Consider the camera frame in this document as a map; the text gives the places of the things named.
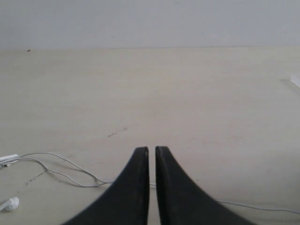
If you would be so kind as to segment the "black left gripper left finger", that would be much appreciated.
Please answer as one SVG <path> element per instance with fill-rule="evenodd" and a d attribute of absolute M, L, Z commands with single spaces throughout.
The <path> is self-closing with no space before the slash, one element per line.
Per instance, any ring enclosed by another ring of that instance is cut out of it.
<path fill-rule="evenodd" d="M 134 150 L 112 185 L 66 225 L 146 225 L 150 196 L 149 150 Z"/>

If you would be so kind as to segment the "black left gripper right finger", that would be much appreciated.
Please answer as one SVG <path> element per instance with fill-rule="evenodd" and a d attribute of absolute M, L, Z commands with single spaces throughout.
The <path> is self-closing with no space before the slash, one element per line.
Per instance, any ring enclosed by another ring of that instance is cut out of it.
<path fill-rule="evenodd" d="M 250 225 L 218 203 L 181 168 L 166 146 L 155 148 L 156 192 L 163 225 Z"/>

